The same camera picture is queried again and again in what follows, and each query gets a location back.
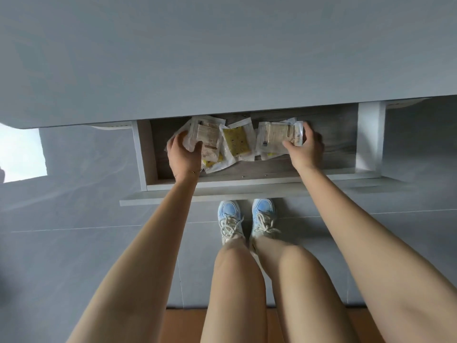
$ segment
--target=gray tile floor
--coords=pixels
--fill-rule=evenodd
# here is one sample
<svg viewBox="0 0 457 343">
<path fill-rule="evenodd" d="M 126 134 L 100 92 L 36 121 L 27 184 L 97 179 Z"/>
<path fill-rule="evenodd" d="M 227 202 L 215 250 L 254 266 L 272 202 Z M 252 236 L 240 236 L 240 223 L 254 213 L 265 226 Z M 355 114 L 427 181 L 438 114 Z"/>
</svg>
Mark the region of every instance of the gray tile floor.
<svg viewBox="0 0 457 343">
<path fill-rule="evenodd" d="M 383 174 L 400 192 L 351 192 L 457 284 L 457 96 L 388 111 Z M 156 208 L 120 207 L 139 190 L 131 130 L 40 130 L 49 175 L 0 184 L 0 337 L 62 342 L 110 266 Z M 363 299 L 309 197 L 275 200 L 283 239 L 311 250 L 348 305 Z M 205 307 L 220 248 L 218 202 L 193 203 L 168 305 Z M 250 202 L 240 203 L 249 228 Z M 267 302 L 274 305 L 266 279 Z"/>
</svg>

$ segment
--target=snack package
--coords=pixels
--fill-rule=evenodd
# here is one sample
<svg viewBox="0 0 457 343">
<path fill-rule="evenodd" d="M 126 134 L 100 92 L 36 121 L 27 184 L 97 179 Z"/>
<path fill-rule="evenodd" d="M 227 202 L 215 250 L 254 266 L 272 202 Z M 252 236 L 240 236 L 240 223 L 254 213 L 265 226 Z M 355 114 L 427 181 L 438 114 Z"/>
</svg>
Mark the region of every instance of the snack package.
<svg viewBox="0 0 457 343">
<path fill-rule="evenodd" d="M 220 128 L 227 128 L 225 125 L 220 125 Z M 202 160 L 202 167 L 206 173 L 213 173 L 223 170 L 236 163 L 235 157 L 229 150 L 229 146 L 225 139 L 222 138 L 222 145 L 220 147 L 219 158 L 217 162 Z"/>
<path fill-rule="evenodd" d="M 263 153 L 287 154 L 283 141 L 296 146 L 303 143 L 303 121 L 296 122 L 259 122 L 257 150 Z"/>
<path fill-rule="evenodd" d="M 296 121 L 297 121 L 297 118 L 294 117 L 294 118 L 283 120 L 282 122 L 295 123 Z M 260 158 L 262 160 L 273 159 L 273 158 L 276 158 L 276 157 L 281 156 L 281 155 L 284 155 L 284 154 L 260 152 Z"/>
<path fill-rule="evenodd" d="M 255 131 L 251 118 L 230 124 L 228 128 L 220 128 L 230 153 L 236 161 L 255 160 Z"/>
<path fill-rule="evenodd" d="M 178 131 L 176 131 L 173 136 L 170 137 L 170 139 L 167 141 L 167 144 L 168 142 L 173 138 L 173 137 L 176 137 L 177 135 L 179 135 L 181 132 L 183 131 L 190 131 L 191 129 L 191 122 L 192 122 L 192 119 L 189 119 L 183 126 L 181 126 L 179 128 Z M 190 137 L 190 134 L 187 134 L 186 137 L 184 137 L 184 139 L 182 140 L 182 145 L 184 146 L 184 148 L 186 148 L 187 150 L 190 150 L 191 149 L 191 145 L 190 145 L 190 141 L 189 141 L 189 137 Z"/>
<path fill-rule="evenodd" d="M 213 116 L 193 116 L 189 131 L 189 142 L 192 149 L 202 141 L 202 160 L 217 162 L 223 141 L 219 125 L 225 125 L 225 119 Z"/>
</svg>

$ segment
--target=person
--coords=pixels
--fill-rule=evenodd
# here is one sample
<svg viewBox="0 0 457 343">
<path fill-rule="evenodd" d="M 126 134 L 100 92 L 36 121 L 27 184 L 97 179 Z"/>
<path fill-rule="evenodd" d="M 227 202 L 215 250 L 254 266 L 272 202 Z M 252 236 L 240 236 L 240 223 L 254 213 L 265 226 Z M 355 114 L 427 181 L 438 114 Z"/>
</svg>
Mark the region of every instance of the person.
<svg viewBox="0 0 457 343">
<path fill-rule="evenodd" d="M 287 142 L 284 146 L 385 341 L 457 342 L 455 287 L 318 169 L 321 138 L 307 123 L 304 128 L 302 147 Z M 184 136 L 167 145 L 176 183 L 103 279 L 68 342 L 158 341 L 200 172 L 201 144 L 189 152 L 182 145 Z M 265 283 L 251 248 L 271 278 L 286 342 L 357 342 L 319 261 L 305 248 L 276 239 L 273 203 L 257 199 L 252 213 L 253 229 L 246 241 L 237 203 L 219 206 L 223 246 L 214 262 L 201 341 L 266 342 Z"/>
</svg>

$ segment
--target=gray tabletop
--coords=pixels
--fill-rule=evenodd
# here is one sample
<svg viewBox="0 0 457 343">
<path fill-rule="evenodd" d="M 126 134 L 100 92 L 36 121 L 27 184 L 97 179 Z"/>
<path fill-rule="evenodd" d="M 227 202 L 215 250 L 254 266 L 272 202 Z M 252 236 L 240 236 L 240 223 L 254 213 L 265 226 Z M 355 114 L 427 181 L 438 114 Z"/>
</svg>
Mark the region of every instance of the gray tabletop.
<svg viewBox="0 0 457 343">
<path fill-rule="evenodd" d="M 2 0 L 17 128 L 457 94 L 456 0 Z"/>
</svg>

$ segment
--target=white drawer frame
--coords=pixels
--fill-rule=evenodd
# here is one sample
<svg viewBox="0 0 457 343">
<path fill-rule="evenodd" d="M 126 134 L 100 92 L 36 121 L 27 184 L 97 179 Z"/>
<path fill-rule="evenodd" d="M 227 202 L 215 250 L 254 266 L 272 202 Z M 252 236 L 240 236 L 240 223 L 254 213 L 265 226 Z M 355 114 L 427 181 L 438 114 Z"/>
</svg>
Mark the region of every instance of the white drawer frame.
<svg viewBox="0 0 457 343">
<path fill-rule="evenodd" d="M 327 170 L 326 175 L 344 190 L 360 187 L 394 185 L 399 182 L 381 176 L 384 143 L 384 101 L 361 102 L 358 105 L 357 152 L 355 168 Z M 173 186 L 173 181 L 157 179 L 154 146 L 149 120 L 132 121 L 141 192 L 120 201 L 121 206 L 158 204 Z M 244 178 L 214 181 L 201 177 L 192 198 L 193 202 L 239 200 L 262 197 L 307 195 L 298 173 L 284 173 L 275 178 Z"/>
</svg>

